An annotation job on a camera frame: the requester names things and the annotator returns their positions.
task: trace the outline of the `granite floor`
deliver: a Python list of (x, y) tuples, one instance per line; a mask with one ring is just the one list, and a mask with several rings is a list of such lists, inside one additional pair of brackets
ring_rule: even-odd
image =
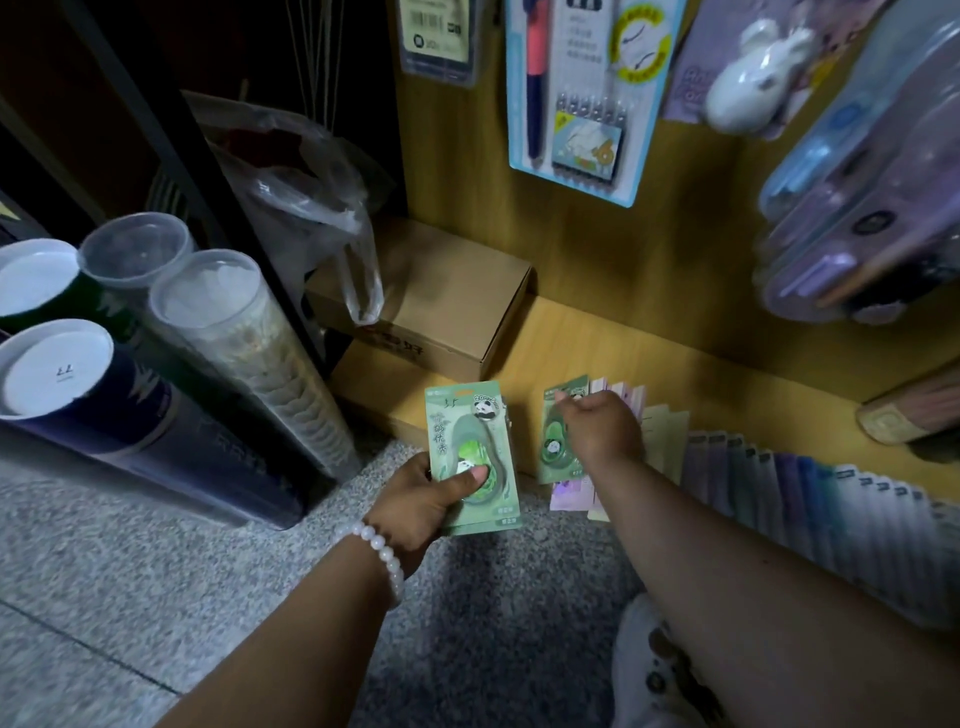
[[(152, 725), (413, 454), (358, 432), (364, 471), (274, 532), (90, 488), (109, 473), (51, 465), (9, 435), (0, 431), (0, 725), (16, 728)], [(639, 582), (608, 529), (532, 494), (521, 503), (523, 529), (431, 548), (387, 617), (351, 725), (608, 724), (612, 640)]]

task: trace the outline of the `finger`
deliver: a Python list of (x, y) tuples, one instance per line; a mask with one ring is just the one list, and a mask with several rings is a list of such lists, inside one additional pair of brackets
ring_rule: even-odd
[(426, 482), (426, 472), (430, 470), (430, 453), (418, 452), (412, 458), (407, 460), (402, 467), (413, 471), (422, 477), (424, 482)]
[(608, 404), (612, 401), (623, 401), (616, 392), (611, 392), (609, 389), (604, 390), (603, 392), (594, 392), (592, 395), (587, 395), (582, 400), (579, 400), (581, 409), (590, 410), (596, 409), (603, 404)]
[(467, 496), (472, 496), (487, 480), (490, 468), (486, 465), (477, 465), (464, 473), (454, 475), (446, 480), (434, 483), (435, 493), (444, 508), (456, 503)]
[(569, 394), (563, 390), (559, 390), (554, 396), (554, 406), (557, 408), (557, 411), (560, 412), (560, 416), (564, 418), (564, 422), (568, 423), (571, 416), (576, 415), (577, 412), (581, 410), (581, 405), (584, 400), (575, 400)]

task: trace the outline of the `brown cardboard box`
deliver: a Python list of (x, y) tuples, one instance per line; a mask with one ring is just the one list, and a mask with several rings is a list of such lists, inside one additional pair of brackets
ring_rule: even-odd
[(377, 220), (374, 234), (380, 321), (356, 327), (334, 266), (322, 266), (306, 283), (317, 322), (451, 379), (483, 379), (523, 301), (530, 263), (413, 220)]

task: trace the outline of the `hand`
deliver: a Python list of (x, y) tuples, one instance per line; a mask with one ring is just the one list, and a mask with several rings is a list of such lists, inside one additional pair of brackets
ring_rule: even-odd
[(630, 407), (614, 392), (575, 400), (557, 392), (567, 440), (587, 474), (618, 460), (643, 460), (643, 435)]
[(429, 469), (426, 452), (407, 460), (383, 486), (364, 519), (387, 540), (407, 576), (417, 570), (427, 547), (440, 536), (450, 506), (475, 493), (488, 472), (486, 465), (478, 465), (434, 482), (427, 478)]

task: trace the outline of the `white beaded bracelet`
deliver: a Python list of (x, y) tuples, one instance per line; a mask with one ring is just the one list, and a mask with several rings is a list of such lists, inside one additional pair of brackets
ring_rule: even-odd
[(394, 556), (394, 550), (387, 546), (387, 540), (377, 534), (373, 526), (366, 525), (362, 521), (338, 526), (334, 531), (334, 544), (339, 544), (350, 534), (368, 542), (380, 557), (380, 561), (387, 567), (387, 573), (390, 575), (390, 590), (394, 593), (394, 606), (391, 609), (395, 609), (403, 601), (403, 568), (400, 566), (400, 560)]

